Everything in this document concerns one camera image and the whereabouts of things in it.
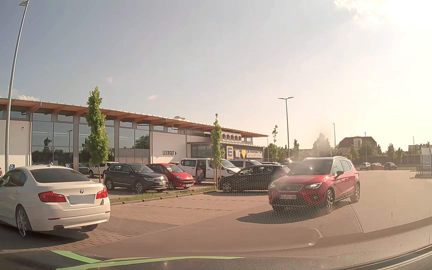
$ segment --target side mirror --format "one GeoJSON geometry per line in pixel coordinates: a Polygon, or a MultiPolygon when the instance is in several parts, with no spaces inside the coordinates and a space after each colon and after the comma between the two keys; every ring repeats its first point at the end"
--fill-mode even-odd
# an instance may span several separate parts
{"type": "Polygon", "coordinates": [[[335,178],[338,178],[339,176],[341,176],[342,174],[344,174],[344,171],[342,170],[337,170],[336,174],[334,175],[335,178]]]}

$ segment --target store sign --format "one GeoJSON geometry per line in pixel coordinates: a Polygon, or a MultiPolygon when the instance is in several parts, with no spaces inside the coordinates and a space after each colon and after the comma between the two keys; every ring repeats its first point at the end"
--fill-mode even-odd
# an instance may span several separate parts
{"type": "Polygon", "coordinates": [[[226,159],[227,160],[234,159],[234,153],[233,153],[233,147],[232,146],[226,146],[226,159]]]}
{"type": "Polygon", "coordinates": [[[163,150],[163,156],[176,156],[176,151],[165,151],[165,150],[163,150]]]}
{"type": "Polygon", "coordinates": [[[254,150],[234,150],[234,156],[237,159],[262,159],[263,152],[262,151],[254,151],[254,150]]]}

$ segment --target curb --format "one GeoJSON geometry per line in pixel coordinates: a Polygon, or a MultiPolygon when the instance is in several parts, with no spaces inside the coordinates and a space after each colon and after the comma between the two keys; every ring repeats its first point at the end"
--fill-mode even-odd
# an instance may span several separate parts
{"type": "Polygon", "coordinates": [[[134,201],[127,201],[127,202],[114,202],[114,203],[110,203],[110,205],[114,206],[114,205],[133,204],[133,203],[140,203],[140,202],[150,202],[150,201],[156,201],[156,200],[176,199],[176,198],[180,198],[180,197],[201,195],[201,194],[207,194],[207,193],[213,193],[213,192],[218,192],[218,190],[203,191],[203,192],[197,192],[197,193],[188,193],[188,194],[181,194],[181,195],[173,195],[173,196],[167,196],[167,197],[157,197],[157,198],[151,198],[151,199],[134,200],[134,201]]]}

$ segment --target tail light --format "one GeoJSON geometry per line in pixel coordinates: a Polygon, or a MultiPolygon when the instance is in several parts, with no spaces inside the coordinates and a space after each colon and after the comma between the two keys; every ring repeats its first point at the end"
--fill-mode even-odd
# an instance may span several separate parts
{"type": "Polygon", "coordinates": [[[107,196],[108,196],[108,191],[107,191],[106,187],[103,188],[103,190],[96,193],[96,199],[103,199],[103,198],[106,198],[107,196]]]}
{"type": "Polygon", "coordinates": [[[54,194],[52,191],[46,191],[38,194],[42,202],[65,202],[66,197],[61,194],[54,194]]]}

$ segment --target supermarket building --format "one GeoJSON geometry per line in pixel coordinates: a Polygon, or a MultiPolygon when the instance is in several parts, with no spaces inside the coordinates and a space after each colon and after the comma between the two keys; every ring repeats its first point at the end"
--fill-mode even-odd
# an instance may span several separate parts
{"type": "MultiPolygon", "coordinates": [[[[7,98],[0,97],[0,166],[4,167],[7,98]]],[[[184,158],[210,157],[210,132],[214,126],[181,118],[168,118],[101,109],[106,115],[110,161],[121,163],[169,163],[184,158]]],[[[87,167],[91,157],[85,146],[89,127],[87,107],[13,99],[9,124],[9,164],[87,167]]],[[[267,135],[222,128],[221,147],[226,159],[263,160],[263,146],[253,138],[267,135]]]]}

